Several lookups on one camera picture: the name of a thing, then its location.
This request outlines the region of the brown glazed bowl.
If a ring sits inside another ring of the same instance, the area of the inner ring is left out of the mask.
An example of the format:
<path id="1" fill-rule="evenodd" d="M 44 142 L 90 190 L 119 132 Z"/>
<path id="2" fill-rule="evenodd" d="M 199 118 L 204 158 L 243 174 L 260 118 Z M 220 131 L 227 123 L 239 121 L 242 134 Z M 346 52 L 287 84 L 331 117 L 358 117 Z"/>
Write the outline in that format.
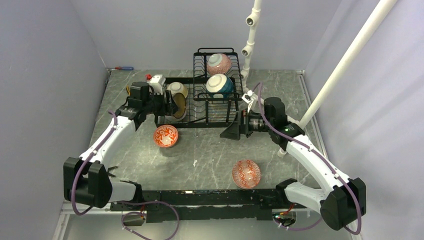
<path id="1" fill-rule="evenodd" d="M 173 100 L 175 101 L 176 106 L 178 107 L 178 110 L 176 113 L 172 116 L 175 121 L 181 121 L 185 118 L 187 114 L 187 101 L 185 96 L 178 92 L 173 96 Z"/>

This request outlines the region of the yellow sun pattern bowl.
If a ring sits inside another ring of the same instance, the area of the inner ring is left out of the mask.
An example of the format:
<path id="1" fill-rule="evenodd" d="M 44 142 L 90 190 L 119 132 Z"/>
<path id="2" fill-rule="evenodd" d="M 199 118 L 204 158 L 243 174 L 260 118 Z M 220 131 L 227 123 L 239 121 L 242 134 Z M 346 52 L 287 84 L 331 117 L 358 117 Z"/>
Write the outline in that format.
<path id="1" fill-rule="evenodd" d="M 167 85 L 166 88 L 168 91 L 171 92 L 171 94 L 174 96 L 177 93 L 182 94 L 185 98 L 188 97 L 189 95 L 189 90 L 188 88 L 182 84 L 181 82 L 172 82 L 170 84 Z"/>

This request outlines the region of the orange zigzag bowl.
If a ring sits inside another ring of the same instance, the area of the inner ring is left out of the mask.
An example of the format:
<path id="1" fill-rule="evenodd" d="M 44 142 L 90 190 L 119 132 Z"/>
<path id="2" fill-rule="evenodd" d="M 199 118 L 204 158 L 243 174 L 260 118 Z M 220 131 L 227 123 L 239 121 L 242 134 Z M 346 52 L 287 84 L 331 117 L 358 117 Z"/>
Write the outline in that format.
<path id="1" fill-rule="evenodd" d="M 154 143 L 161 148 L 173 147 L 179 139 L 178 130 L 172 125 L 161 125 L 153 133 Z"/>

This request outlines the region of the black wire dish rack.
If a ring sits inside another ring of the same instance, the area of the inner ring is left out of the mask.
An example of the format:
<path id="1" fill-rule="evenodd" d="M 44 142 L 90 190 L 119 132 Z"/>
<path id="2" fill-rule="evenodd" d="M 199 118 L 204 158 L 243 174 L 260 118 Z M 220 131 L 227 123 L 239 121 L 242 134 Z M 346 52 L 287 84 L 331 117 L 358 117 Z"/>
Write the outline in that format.
<path id="1" fill-rule="evenodd" d="M 233 84 L 233 90 L 224 98 L 213 98 L 207 91 L 210 74 L 207 61 L 213 54 L 224 54 L 230 59 L 230 69 L 225 74 Z M 201 47 L 193 53 L 193 70 L 190 77 L 166 77 L 164 86 L 174 82 L 182 83 L 188 88 L 186 98 L 186 115 L 182 120 L 171 121 L 164 116 L 154 118 L 157 127 L 173 125 L 176 128 L 226 128 L 239 110 L 242 80 L 238 53 L 232 47 Z"/>

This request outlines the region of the teal white bowl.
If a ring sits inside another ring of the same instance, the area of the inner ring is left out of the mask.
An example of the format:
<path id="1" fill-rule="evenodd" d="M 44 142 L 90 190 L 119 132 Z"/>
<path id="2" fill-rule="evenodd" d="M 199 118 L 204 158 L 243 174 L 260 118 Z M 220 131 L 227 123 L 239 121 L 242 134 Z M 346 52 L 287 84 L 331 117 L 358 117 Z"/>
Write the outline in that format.
<path id="1" fill-rule="evenodd" d="M 230 98 L 234 84 L 228 76 L 218 73 L 207 80 L 206 90 L 211 98 Z"/>

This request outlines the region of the pink floral bowl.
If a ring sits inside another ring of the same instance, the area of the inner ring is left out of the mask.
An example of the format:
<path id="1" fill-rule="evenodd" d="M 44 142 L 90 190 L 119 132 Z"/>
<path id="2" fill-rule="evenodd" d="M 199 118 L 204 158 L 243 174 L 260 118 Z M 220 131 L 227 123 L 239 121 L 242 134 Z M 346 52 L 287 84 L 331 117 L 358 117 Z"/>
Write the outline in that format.
<path id="1" fill-rule="evenodd" d="M 226 74 L 231 69 L 230 58 L 223 53 L 215 53 L 209 57 L 206 64 L 206 70 L 209 75 Z"/>

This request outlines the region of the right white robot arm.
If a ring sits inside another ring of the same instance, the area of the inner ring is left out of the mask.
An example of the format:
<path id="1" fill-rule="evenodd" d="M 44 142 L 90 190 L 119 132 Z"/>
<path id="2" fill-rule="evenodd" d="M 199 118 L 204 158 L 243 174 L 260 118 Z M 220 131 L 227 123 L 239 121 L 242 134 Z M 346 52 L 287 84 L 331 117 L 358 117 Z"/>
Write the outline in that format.
<path id="1" fill-rule="evenodd" d="M 287 208 L 299 204 L 320 214 L 333 230 L 348 229 L 357 222 L 358 235 L 362 216 L 366 213 L 366 185 L 359 178 L 351 178 L 329 162 L 315 148 L 305 132 L 288 120 L 286 107 L 278 97 L 268 97 L 259 105 L 259 112 L 240 110 L 233 122 L 220 134 L 221 138 L 239 140 L 241 135 L 268 133 L 271 140 L 284 152 L 294 157 L 315 179 L 319 188 L 303 185 L 290 178 L 275 187 L 276 203 Z"/>

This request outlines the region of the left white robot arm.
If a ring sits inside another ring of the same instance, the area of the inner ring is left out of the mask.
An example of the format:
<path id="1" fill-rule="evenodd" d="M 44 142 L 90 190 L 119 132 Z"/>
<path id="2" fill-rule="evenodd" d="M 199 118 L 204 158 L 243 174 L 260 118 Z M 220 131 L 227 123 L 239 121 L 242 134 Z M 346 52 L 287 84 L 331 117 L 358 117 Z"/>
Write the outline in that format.
<path id="1" fill-rule="evenodd" d="M 96 142 L 78 158 L 69 157 L 63 164 L 64 198 L 71 202 L 74 213 L 79 216 L 87 213 L 79 211 L 77 204 L 91 210 L 123 202 L 131 210 L 139 209 L 144 203 L 142 186 L 133 181 L 112 182 L 108 175 L 112 159 L 148 115 L 173 116 L 185 110 L 183 94 L 154 88 L 145 81 L 133 82 L 125 103 L 110 111 L 111 122 Z"/>

